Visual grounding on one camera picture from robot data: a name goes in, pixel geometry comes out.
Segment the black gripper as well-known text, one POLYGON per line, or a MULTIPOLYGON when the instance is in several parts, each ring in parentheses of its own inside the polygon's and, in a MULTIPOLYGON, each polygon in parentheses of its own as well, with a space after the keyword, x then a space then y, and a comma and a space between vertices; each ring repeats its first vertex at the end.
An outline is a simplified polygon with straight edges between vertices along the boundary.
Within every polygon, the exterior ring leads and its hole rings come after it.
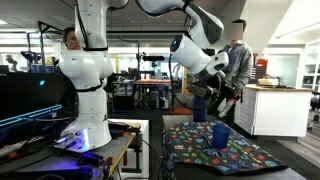
POLYGON ((227 82, 224 75, 216 74, 206 82, 196 81, 189 85, 188 90, 203 99, 209 100, 211 97, 219 95, 236 98, 240 89, 227 82))

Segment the person behind robot arm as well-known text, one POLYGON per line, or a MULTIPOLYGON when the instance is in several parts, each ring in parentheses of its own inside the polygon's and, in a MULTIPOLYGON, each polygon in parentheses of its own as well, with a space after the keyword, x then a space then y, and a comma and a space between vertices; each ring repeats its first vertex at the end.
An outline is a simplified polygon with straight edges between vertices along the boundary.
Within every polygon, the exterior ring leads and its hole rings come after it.
MULTIPOLYGON (((66 27, 63 30, 63 43, 67 48, 67 52, 71 50, 83 50, 82 43, 76 36, 75 27, 66 27)), ((54 62, 54 72, 56 74, 62 73, 59 67, 59 59, 54 62)))

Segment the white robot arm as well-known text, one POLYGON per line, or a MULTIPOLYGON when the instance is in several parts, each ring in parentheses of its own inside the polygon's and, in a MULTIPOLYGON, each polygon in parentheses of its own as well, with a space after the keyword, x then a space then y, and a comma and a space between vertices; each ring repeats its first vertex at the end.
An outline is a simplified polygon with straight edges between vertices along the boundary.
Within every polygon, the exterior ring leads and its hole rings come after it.
MULTIPOLYGON (((170 53, 201 82, 222 72, 228 55, 209 56, 204 50, 222 37, 223 23, 190 0, 135 0, 138 7, 151 17, 160 17, 181 10, 195 21, 186 35, 177 36, 170 53)), ((74 85, 78 98, 78 116, 56 141, 57 148, 86 152, 111 141, 107 120, 106 92, 102 80, 113 67, 106 40, 106 15, 127 5, 128 0, 77 0, 75 32, 83 45, 81 50, 67 50, 59 58, 59 68, 74 85)))

